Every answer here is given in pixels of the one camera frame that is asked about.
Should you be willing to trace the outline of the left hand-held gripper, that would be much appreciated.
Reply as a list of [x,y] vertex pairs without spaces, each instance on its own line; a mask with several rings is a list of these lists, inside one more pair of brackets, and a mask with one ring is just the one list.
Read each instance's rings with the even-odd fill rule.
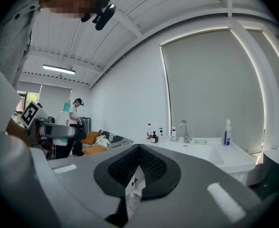
[[55,118],[48,116],[41,104],[31,101],[21,115],[21,121],[27,130],[33,148],[43,149],[47,138],[84,140],[86,133],[75,127],[55,124]]

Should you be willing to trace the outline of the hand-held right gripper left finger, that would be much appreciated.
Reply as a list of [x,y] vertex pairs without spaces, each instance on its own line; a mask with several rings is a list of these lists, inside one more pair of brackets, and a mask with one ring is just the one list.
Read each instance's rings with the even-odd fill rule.
[[93,173],[98,164],[131,146],[82,157],[47,161],[41,150],[31,148],[34,180],[30,221],[40,228],[113,228],[118,209],[126,202],[106,195]]

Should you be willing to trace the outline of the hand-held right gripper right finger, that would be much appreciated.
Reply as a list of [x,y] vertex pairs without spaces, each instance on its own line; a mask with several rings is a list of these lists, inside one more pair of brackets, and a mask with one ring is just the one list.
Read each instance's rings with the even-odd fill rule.
[[177,186],[165,197],[142,201],[129,228],[228,228],[232,223],[218,207],[208,186],[220,186],[249,213],[260,204],[259,197],[209,161],[152,146],[174,160],[181,169]]

